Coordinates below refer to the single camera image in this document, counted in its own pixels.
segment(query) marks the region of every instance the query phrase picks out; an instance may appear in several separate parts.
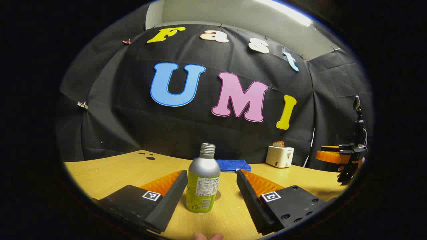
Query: table surface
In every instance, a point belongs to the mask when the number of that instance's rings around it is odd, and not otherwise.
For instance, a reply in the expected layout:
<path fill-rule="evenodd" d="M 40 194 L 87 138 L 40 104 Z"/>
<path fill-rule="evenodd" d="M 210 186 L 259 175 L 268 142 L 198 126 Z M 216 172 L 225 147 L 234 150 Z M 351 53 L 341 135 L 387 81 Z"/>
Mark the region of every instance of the table surface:
<path fill-rule="evenodd" d="M 65 162 L 65 166 L 89 197 L 101 199 L 126 185 L 140 187 L 169 173 L 187 170 L 191 162 L 187 159 L 140 150 L 109 158 Z M 250 165 L 254 174 L 283 187 L 298 185 L 325 201 L 338 196 L 346 188 L 336 181 L 338 173 L 334 172 L 294 165 L 282 169 L 265 163 Z M 221 196 L 217 197 L 213 209 L 206 214 L 195 214 L 186 209 L 184 190 L 166 231 L 160 235 L 169 239 L 185 240 L 190 240 L 193 232 L 201 232 L 208 237 L 220 232 L 225 240 L 263 237 L 255 229 L 237 186 L 236 177 L 236 173 L 221 173 L 218 186 Z"/>

